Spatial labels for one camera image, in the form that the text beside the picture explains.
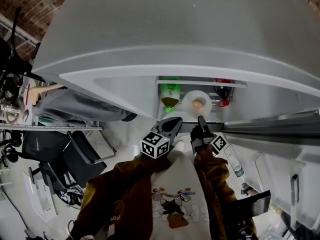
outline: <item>gray cloth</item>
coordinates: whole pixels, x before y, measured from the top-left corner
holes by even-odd
[[[35,116],[59,122],[112,122],[126,118],[131,112],[89,97],[72,89],[58,89],[38,101],[32,109]]]

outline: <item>black office chair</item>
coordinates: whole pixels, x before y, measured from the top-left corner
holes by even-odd
[[[41,172],[45,184],[54,192],[66,191],[100,175],[107,167],[81,131],[67,135],[58,131],[27,131],[23,137],[21,158],[39,161],[39,168],[29,168],[32,183]]]

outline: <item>green bottle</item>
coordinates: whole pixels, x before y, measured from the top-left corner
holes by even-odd
[[[163,80],[180,80],[179,76],[165,76]],[[166,113],[172,113],[175,111],[174,106],[178,104],[180,100],[180,88],[179,83],[163,83],[161,85],[161,101],[164,104],[164,111]]]

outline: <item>floor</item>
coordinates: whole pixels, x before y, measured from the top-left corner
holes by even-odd
[[[105,169],[105,172],[112,170],[117,163],[132,160],[135,152],[137,152],[137,148],[140,146],[141,137],[150,130],[155,123],[156,121],[153,119],[137,116],[131,122],[116,121],[103,124],[103,133],[117,150],[116,157],[111,157],[106,161],[107,168]],[[184,148],[182,148],[183,152],[188,157],[193,157],[190,135],[180,134],[177,137],[180,137],[179,141],[183,141],[184,143]],[[102,158],[113,154],[97,131],[92,131],[88,136],[88,140]],[[10,173],[1,175],[0,179],[2,182],[14,181],[13,184],[4,186],[4,190],[11,202],[20,212],[27,227],[37,236],[42,236],[43,232],[45,232],[47,236],[51,237],[49,239],[66,239],[68,236],[66,231],[67,224],[70,220],[76,219],[79,211],[72,207],[68,208],[56,195],[54,195],[53,199],[58,215],[48,222],[45,222],[38,217],[30,205],[28,205],[29,200],[26,196],[26,186],[23,179],[23,173],[28,172],[28,167],[35,169],[38,167],[38,163],[32,160],[19,159],[17,163],[9,164],[9,167],[11,168]],[[240,194],[240,184],[234,173],[230,173],[228,184],[235,191],[238,199],[245,198],[245,196]],[[268,215],[266,213],[266,215],[263,214],[262,217],[259,217],[260,219],[257,222],[261,225],[259,226],[261,232],[264,232],[266,230],[265,228],[275,219],[275,215],[269,214],[269,212]]]

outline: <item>brown jacket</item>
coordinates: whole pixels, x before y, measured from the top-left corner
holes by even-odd
[[[226,216],[222,207],[236,200],[228,186],[228,162],[213,156],[195,157],[194,166],[201,182],[210,218],[210,233],[214,240],[227,239],[230,229],[225,225]],[[154,160],[140,157],[121,162],[112,171],[91,179],[85,189],[80,213],[71,235],[79,240],[86,235],[95,235],[102,227],[115,224],[112,239],[148,240],[153,230],[151,175],[170,167],[166,157]],[[255,237],[251,220],[249,230]]]

